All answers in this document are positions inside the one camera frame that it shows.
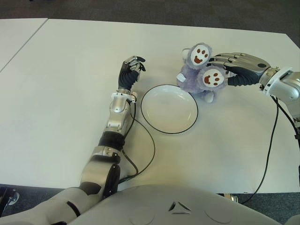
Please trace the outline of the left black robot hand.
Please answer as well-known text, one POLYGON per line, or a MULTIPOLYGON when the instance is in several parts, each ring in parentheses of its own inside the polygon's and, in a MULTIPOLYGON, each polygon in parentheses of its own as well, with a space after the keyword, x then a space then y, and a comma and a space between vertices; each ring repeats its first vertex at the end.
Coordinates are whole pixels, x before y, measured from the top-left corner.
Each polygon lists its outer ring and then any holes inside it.
POLYGON ((146 71, 143 65, 145 61, 146 60, 142 57, 131 56, 122 63, 118 78, 119 89, 131 91, 134 83, 138 81, 140 72, 146 71))

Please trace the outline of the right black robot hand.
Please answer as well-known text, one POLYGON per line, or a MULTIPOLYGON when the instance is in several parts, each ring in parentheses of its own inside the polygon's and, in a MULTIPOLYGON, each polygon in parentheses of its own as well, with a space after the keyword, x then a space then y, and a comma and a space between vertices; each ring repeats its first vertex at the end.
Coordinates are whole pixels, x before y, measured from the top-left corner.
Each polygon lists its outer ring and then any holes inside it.
POLYGON ((206 66, 216 66, 235 74, 227 79, 229 86, 258 84, 261 76, 271 68, 265 60, 246 53, 220 53, 209 59, 206 66))

